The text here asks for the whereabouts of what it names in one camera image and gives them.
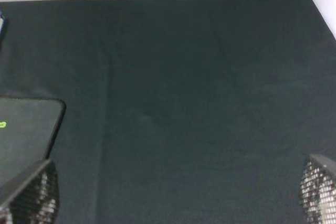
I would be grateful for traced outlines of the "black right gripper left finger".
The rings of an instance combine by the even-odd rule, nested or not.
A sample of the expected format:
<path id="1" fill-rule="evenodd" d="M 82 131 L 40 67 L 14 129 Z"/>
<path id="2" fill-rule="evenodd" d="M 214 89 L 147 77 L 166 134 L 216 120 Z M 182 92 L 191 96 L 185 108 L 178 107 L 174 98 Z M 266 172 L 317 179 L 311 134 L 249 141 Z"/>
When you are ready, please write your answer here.
<path id="1" fill-rule="evenodd" d="M 1 223 L 55 223 L 58 173 L 48 159 L 35 163 L 1 187 Z"/>

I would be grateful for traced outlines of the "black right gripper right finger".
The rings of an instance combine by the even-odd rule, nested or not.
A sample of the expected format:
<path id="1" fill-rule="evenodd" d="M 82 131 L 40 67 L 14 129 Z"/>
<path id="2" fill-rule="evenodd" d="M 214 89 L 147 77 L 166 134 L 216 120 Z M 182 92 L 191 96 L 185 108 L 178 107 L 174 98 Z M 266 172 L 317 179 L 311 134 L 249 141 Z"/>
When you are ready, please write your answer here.
<path id="1" fill-rule="evenodd" d="M 335 223 L 335 161 L 308 155 L 300 182 L 300 206 L 307 223 Z"/>

